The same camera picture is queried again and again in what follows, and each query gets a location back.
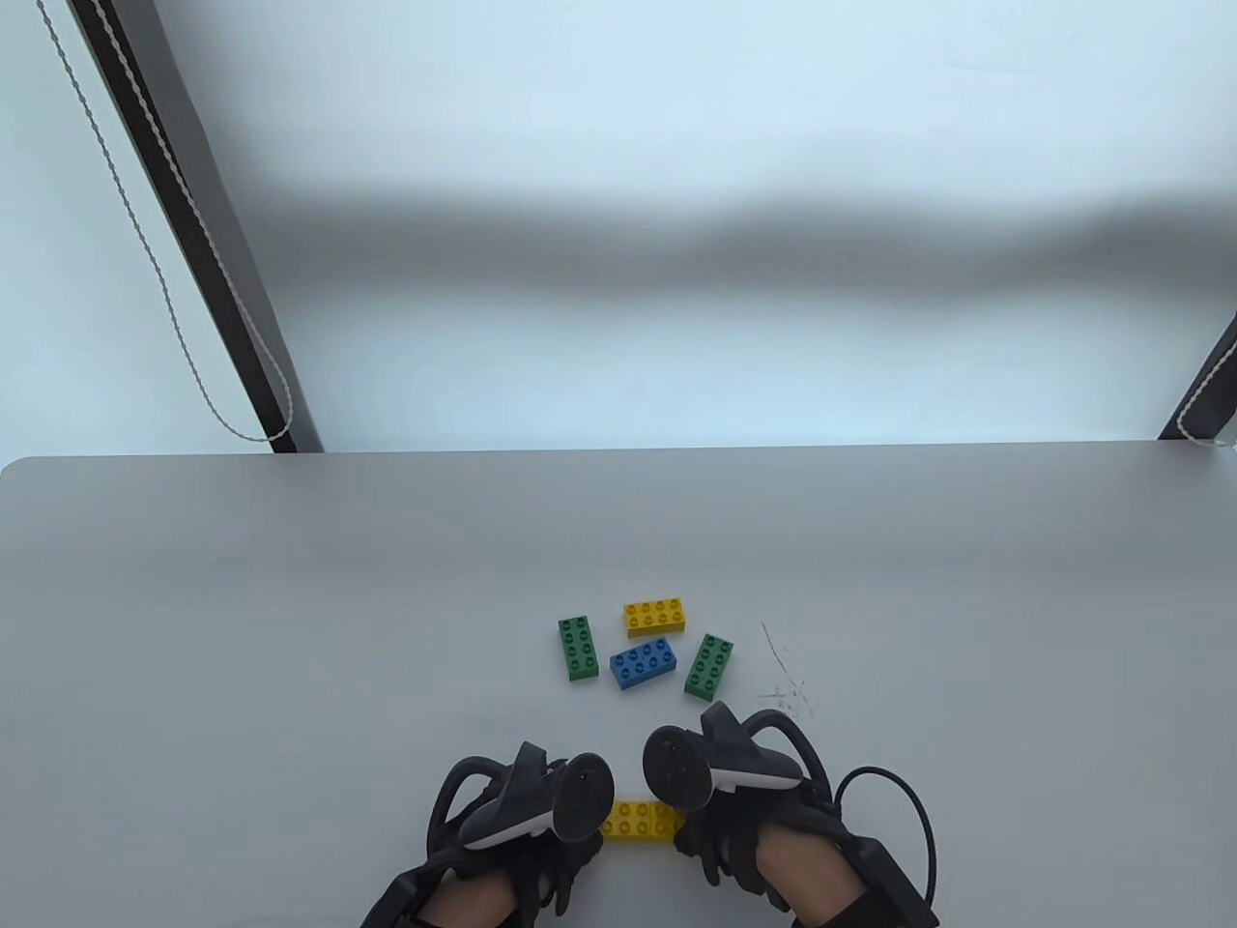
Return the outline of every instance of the cable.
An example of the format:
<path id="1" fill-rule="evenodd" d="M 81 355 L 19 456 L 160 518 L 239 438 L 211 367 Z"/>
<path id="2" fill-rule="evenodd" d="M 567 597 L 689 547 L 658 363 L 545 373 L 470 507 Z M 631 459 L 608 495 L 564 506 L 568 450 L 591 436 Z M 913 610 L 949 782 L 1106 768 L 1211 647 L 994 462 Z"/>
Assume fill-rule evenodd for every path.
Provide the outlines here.
<path id="1" fill-rule="evenodd" d="M 125 77 L 129 78 L 129 87 L 132 88 L 134 94 L 137 97 L 137 103 L 146 116 L 146 122 L 155 134 L 155 140 L 158 142 L 160 151 L 163 152 L 163 158 L 167 161 L 167 166 L 171 168 L 172 176 L 176 178 L 177 187 L 181 188 L 181 193 L 184 195 L 186 202 L 193 210 L 193 215 L 198 220 L 198 226 L 202 229 L 202 234 L 207 239 L 207 245 L 210 246 L 210 254 L 214 256 L 215 265 L 218 265 L 219 272 L 223 275 L 224 282 L 228 285 L 228 291 L 236 302 L 236 308 L 240 311 L 240 317 L 245 322 L 245 328 L 249 329 L 250 335 L 252 335 L 257 346 L 262 350 L 262 354 L 266 355 L 266 360 L 271 363 L 271 367 L 275 370 L 275 374 L 278 376 L 280 384 L 283 387 L 283 398 L 287 402 L 288 415 L 285 418 L 283 428 L 275 434 L 262 437 L 247 436 L 234 428 L 226 419 L 224 419 L 224 417 L 219 413 L 219 410 L 215 408 L 210 395 L 207 392 L 205 385 L 202 382 L 202 375 L 198 372 L 198 366 L 193 363 L 193 355 L 189 354 L 189 346 L 184 342 L 184 333 L 181 332 L 181 320 L 177 318 L 176 307 L 172 304 L 172 294 L 168 290 L 167 277 L 163 275 L 163 267 L 155 256 L 155 250 L 151 247 L 150 240 L 146 238 L 146 233 L 142 229 L 142 224 L 139 221 L 137 214 L 134 212 L 134 204 L 130 202 L 129 192 L 125 189 L 125 184 L 120 179 L 120 172 L 116 170 L 116 162 L 111 157 L 111 150 L 108 147 L 108 142 L 103 137 L 103 130 L 99 129 L 99 122 L 94 118 L 94 110 L 90 109 L 90 104 L 85 99 L 85 93 L 82 90 L 82 84 L 77 79 L 73 66 L 69 64 L 68 56 L 64 53 L 64 46 L 61 43 L 61 37 L 56 31 L 56 26 L 52 24 L 51 16 L 47 14 L 46 4 L 43 0 L 35 0 L 35 6 L 38 7 L 38 14 L 43 19 L 43 26 L 47 28 L 47 35 L 52 40 L 52 45 L 56 47 L 56 54 L 59 56 L 61 64 L 64 66 L 64 73 L 68 74 L 69 83 L 73 85 L 73 93 L 77 94 L 78 103 L 82 104 L 82 110 L 85 113 L 85 118 L 90 122 L 90 130 L 94 132 L 94 139 L 99 144 L 99 151 L 103 153 L 103 160 L 108 162 L 108 171 L 111 173 L 111 182 L 116 187 L 116 193 L 120 194 L 120 202 L 124 204 L 125 213 L 129 215 L 129 223 L 134 226 L 134 231 L 137 234 L 137 240 L 141 243 L 142 250 L 146 252 L 146 260 L 150 262 L 151 270 L 155 271 L 155 277 L 158 280 L 160 290 L 163 293 L 163 304 L 167 307 L 168 316 L 172 319 L 172 329 L 176 332 L 176 340 L 181 344 L 181 354 L 184 355 L 184 360 L 189 365 L 189 372 L 193 374 L 193 380 L 198 385 L 198 392 L 202 393 L 202 398 L 207 402 L 207 408 L 210 410 L 210 413 L 215 417 L 220 426 L 226 428 L 238 438 L 259 444 L 273 442 L 275 439 L 286 436 L 288 429 L 292 428 L 292 417 L 294 415 L 292 387 L 288 386 L 288 379 L 285 376 L 283 369 L 280 366 L 280 363 L 275 360 L 275 355 L 271 353 L 266 340 L 262 338 L 262 333 L 257 330 L 257 325 L 249 314 L 245 301 L 240 298 L 240 293 L 236 291 L 236 285 L 233 283 L 231 275 L 228 273 L 228 269 L 224 266 L 223 257 L 219 255 L 219 249 L 215 246 L 214 236 L 210 235 L 210 230 L 207 228 L 207 221 L 202 218 L 202 210 L 198 209 L 198 204 L 189 193 L 189 187 L 186 184 L 184 177 L 181 176 L 181 168 L 177 166 L 176 158 L 172 157 L 172 150 L 163 139 L 163 132 L 158 127 L 158 121 L 155 119 L 155 114 L 151 110 L 150 104 L 146 101 L 146 95 L 142 93 L 141 85 L 137 83 L 137 77 L 134 74 L 134 69 L 129 64 L 129 58 L 120 47 L 116 32 L 111 27 L 111 22 L 108 20 L 108 14 L 104 12 L 100 0 L 92 0 L 92 2 L 94 4 L 95 12 L 99 15 L 100 24 L 103 24 L 104 32 L 108 33 L 111 48 L 115 51 L 116 57 L 120 61 L 120 66 L 125 71 Z"/>
<path id="2" fill-rule="evenodd" d="M 902 792 L 907 794 L 907 798 L 910 799 L 910 804 L 915 807 L 915 812 L 919 814 L 919 824 L 924 828 L 924 843 L 928 845 L 928 885 L 924 888 L 924 902 L 930 906 L 933 898 L 936 896 L 936 839 L 931 833 L 931 822 L 928 820 L 928 809 L 924 808 L 924 804 L 919 801 L 915 791 L 910 788 L 910 783 L 899 777 L 897 773 L 884 770 L 884 767 L 856 767 L 842 777 L 842 782 L 837 784 L 837 796 L 834 799 L 837 806 L 837 817 L 841 818 L 842 814 L 842 793 L 846 792 L 846 787 L 866 773 L 884 777 L 886 780 L 897 783 L 902 788 Z"/>
<path id="3" fill-rule="evenodd" d="M 1202 391 L 1206 390 L 1207 384 L 1211 382 L 1211 379 L 1215 377 L 1216 374 L 1220 372 L 1220 369 L 1223 367 L 1225 364 L 1228 361 L 1228 359 L 1233 356 L 1233 353 L 1237 353 L 1237 342 L 1233 342 L 1231 345 L 1228 345 L 1228 350 L 1225 351 L 1222 355 L 1220 355 L 1220 360 L 1211 366 L 1211 370 L 1207 371 L 1207 375 L 1199 382 L 1199 386 L 1194 389 L 1194 392 L 1190 393 L 1190 398 L 1185 401 L 1185 405 L 1181 407 L 1181 411 L 1176 413 L 1176 431 L 1180 432 L 1185 437 L 1185 439 L 1188 442 L 1191 442 L 1192 444 L 1201 444 L 1204 448 L 1237 447 L 1237 442 L 1218 442 L 1215 438 L 1210 440 L 1205 438 L 1195 438 L 1194 436 L 1190 434 L 1189 429 L 1186 429 L 1185 427 L 1185 415 L 1194 407 L 1195 401 L 1202 395 Z"/>

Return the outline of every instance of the wall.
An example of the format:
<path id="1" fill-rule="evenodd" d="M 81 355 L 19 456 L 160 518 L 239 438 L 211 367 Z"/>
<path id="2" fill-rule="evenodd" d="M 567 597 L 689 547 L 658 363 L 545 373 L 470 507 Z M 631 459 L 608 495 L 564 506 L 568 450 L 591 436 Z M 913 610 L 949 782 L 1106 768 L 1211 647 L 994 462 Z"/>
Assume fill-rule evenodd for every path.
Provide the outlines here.
<path id="1" fill-rule="evenodd" d="M 332 449 L 1155 437 L 1220 0 L 157 4 Z"/>
<path id="2" fill-rule="evenodd" d="M 66 5 L 48 4 L 163 262 L 203 380 L 260 432 Z M 0 5 L 0 468 L 27 455 L 268 452 L 210 416 L 33 2 Z"/>

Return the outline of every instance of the black cable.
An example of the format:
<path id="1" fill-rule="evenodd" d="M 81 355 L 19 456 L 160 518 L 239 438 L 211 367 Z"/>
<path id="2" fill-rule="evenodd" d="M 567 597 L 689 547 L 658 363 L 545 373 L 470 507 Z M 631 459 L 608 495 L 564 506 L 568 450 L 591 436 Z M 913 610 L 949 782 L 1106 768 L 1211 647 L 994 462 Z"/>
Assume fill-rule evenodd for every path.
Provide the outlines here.
<path id="1" fill-rule="evenodd" d="M 899 777 L 897 773 L 884 770 L 884 767 L 856 767 L 842 777 L 842 782 L 837 784 L 837 796 L 835 797 L 835 802 L 837 804 L 839 818 L 842 814 L 842 793 L 846 792 L 847 786 L 865 773 L 884 777 L 886 780 L 897 783 L 898 787 L 902 788 L 902 792 L 907 794 L 907 798 L 910 799 L 910 804 L 915 807 L 915 812 L 919 815 L 919 824 L 924 828 L 924 843 L 928 845 L 928 885 L 924 891 L 924 902 L 931 906 L 931 901 L 936 896 L 936 839 L 931 833 L 931 822 L 928 820 L 928 809 L 924 808 L 924 804 L 919 801 L 915 791 L 910 788 L 910 783 Z"/>

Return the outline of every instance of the table surface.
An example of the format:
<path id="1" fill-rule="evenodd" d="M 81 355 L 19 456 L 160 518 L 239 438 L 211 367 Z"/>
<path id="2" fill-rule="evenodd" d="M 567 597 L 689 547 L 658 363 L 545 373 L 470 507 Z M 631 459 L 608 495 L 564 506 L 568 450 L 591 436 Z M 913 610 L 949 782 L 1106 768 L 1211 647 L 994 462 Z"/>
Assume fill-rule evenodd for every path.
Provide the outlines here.
<path id="1" fill-rule="evenodd" d="M 703 704 L 569 684 L 554 622 L 606 655 L 682 596 L 736 711 L 919 789 L 946 924 L 1227 924 L 1235 502 L 1237 458 L 1184 443 L 19 462 L 0 921 L 355 926 L 447 768 L 521 739 L 644 796 L 644 736 Z M 922 885 L 892 786 L 847 822 Z M 788 921 L 659 846 L 607 848 L 565 918 L 637 904 Z"/>

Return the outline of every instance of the scratch mark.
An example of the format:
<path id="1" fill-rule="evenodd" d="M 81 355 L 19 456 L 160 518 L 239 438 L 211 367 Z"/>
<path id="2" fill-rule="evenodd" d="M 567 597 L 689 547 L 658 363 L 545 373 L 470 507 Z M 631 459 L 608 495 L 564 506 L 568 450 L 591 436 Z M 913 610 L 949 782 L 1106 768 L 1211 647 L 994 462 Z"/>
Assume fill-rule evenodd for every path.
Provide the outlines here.
<path id="1" fill-rule="evenodd" d="M 799 713 L 804 707 L 808 709 L 808 715 L 815 718 L 816 710 L 813 708 L 811 700 L 808 699 L 807 693 L 803 692 L 803 681 L 795 681 L 794 677 L 790 676 L 790 671 L 787 669 L 785 662 L 782 659 L 782 656 L 777 652 L 777 647 L 773 645 L 773 636 L 769 635 L 768 625 L 761 622 L 761 629 L 764 630 L 764 640 L 769 642 L 769 651 L 773 655 L 773 659 L 777 661 L 777 666 L 781 667 L 782 673 L 785 674 L 787 688 L 783 689 L 783 685 L 778 683 L 773 687 L 772 693 L 762 693 L 757 698 L 772 700 L 776 708 L 784 711 L 792 719 L 799 718 Z"/>

